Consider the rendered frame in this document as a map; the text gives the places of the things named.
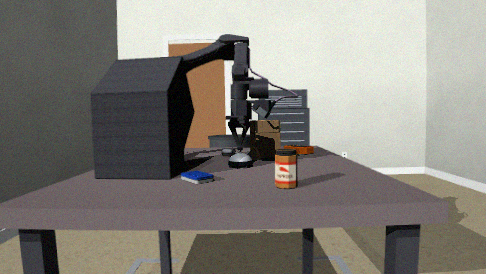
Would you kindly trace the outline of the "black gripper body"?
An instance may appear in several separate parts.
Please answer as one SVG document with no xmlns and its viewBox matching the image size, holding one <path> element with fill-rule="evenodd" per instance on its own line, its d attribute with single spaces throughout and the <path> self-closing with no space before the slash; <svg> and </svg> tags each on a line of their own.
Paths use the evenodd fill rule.
<svg viewBox="0 0 486 274">
<path fill-rule="evenodd" d="M 233 100 L 231 100 L 231 116 L 226 116 L 226 120 L 230 120 L 230 122 L 228 122 L 228 124 L 250 123 L 249 119 L 252 119 L 252 116 L 237 116 L 236 100 L 246 100 L 246 99 L 233 99 Z"/>
</svg>

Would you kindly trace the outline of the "orange spice jar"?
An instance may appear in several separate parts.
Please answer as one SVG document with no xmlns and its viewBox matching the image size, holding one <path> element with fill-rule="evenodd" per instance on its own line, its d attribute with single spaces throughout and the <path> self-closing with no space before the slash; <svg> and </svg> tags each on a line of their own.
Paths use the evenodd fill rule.
<svg viewBox="0 0 486 274">
<path fill-rule="evenodd" d="M 293 189 L 297 186 L 296 149 L 276 149 L 275 186 L 281 189 Z"/>
</svg>

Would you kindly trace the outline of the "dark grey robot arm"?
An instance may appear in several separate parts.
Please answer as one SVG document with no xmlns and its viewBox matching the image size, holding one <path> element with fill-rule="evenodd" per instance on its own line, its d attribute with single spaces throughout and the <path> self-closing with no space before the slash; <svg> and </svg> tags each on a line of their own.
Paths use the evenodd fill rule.
<svg viewBox="0 0 486 274">
<path fill-rule="evenodd" d="M 254 79 L 254 77 L 247 77 L 248 46 L 248 37 L 232 34 L 221 35 L 219 36 L 219 39 L 211 45 L 195 52 L 181 55 L 183 56 L 186 74 L 192 69 L 214 60 L 225 59 L 224 61 L 234 61 L 234 64 L 232 65 L 232 82 L 243 82 L 233 82 L 233 84 L 230 85 L 231 99 L 248 99 L 247 90 L 249 90 L 249 97 L 251 97 L 251 99 L 268 99 L 268 79 Z M 252 103 L 254 103 L 253 106 Z M 236 106 L 237 116 L 252 116 L 252 110 L 264 118 L 267 118 L 271 113 L 271 100 L 236 100 Z"/>
</svg>

